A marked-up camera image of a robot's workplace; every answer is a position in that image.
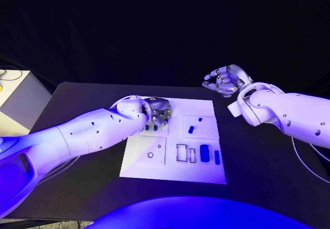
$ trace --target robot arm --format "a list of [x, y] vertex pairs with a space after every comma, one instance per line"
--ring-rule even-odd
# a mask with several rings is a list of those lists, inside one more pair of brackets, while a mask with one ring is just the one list
[[[142, 100], [131, 95], [109, 110], [90, 111], [33, 134], [0, 138], [0, 218], [17, 207], [53, 168], [139, 134], [149, 119], [155, 125], [165, 125], [170, 115], [165, 99]], [[13, 182], [20, 183], [17, 179], [24, 181], [21, 186], [7, 191]]]
[[236, 91], [239, 91], [239, 95], [237, 100], [227, 106], [232, 115], [234, 117], [242, 115], [253, 126], [271, 123], [285, 135], [330, 148], [330, 117], [327, 113], [330, 100], [296, 93], [285, 94], [276, 86], [253, 83], [243, 70], [233, 64], [210, 72], [210, 75], [214, 76], [213, 73], [220, 73], [220, 69], [229, 69], [227, 81], [230, 83], [217, 83], [217, 76], [216, 84], [203, 82], [203, 86], [211, 85], [210, 88], [224, 97], [227, 97], [227, 94], [223, 93], [224, 85], [234, 86], [229, 95]]

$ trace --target robotic hand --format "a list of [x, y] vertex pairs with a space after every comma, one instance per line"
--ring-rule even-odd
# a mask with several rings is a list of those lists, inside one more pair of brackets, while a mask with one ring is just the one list
[[170, 116], [165, 99], [129, 95], [109, 110], [90, 111], [33, 134], [0, 138], [0, 218], [18, 206], [51, 169], [139, 134], [148, 120], [165, 125]]
[[239, 91], [237, 100], [227, 106], [234, 117], [242, 115], [252, 126], [271, 123], [285, 135], [330, 148], [330, 100], [283, 93], [268, 83], [253, 83], [234, 64], [211, 71], [204, 80], [211, 77], [216, 83], [203, 82], [203, 86], [223, 97]]

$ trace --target blue rectangular block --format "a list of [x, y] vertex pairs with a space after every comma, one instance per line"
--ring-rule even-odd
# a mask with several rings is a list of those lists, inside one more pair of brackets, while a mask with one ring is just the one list
[[214, 151], [214, 164], [219, 165], [220, 164], [220, 156], [219, 156], [219, 151]]
[[200, 161], [209, 162], [210, 161], [210, 154], [209, 154], [209, 146], [200, 145]]

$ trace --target small blue piece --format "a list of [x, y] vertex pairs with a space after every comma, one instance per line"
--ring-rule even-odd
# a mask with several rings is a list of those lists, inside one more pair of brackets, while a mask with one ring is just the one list
[[214, 151], [214, 164], [219, 165], [220, 164], [220, 157], [219, 157], [219, 151]]
[[209, 154], [209, 146], [200, 145], [200, 161], [209, 162], [210, 161], [210, 154]]
[[193, 126], [190, 126], [190, 128], [188, 128], [188, 133], [191, 134], [193, 133], [193, 130], [194, 130], [194, 127]]

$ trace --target black table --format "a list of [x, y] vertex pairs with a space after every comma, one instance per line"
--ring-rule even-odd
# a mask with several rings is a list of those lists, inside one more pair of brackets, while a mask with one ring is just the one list
[[204, 88], [62, 83], [31, 132], [93, 109], [108, 108], [131, 94], [213, 100], [227, 184], [119, 177], [122, 141], [82, 156], [56, 177], [39, 185], [10, 218], [95, 220], [136, 201], [193, 195], [240, 201], [312, 227], [330, 228], [330, 185], [301, 164], [291, 138], [273, 125], [253, 127], [242, 117], [233, 118], [226, 106], [234, 99], [224, 99]]

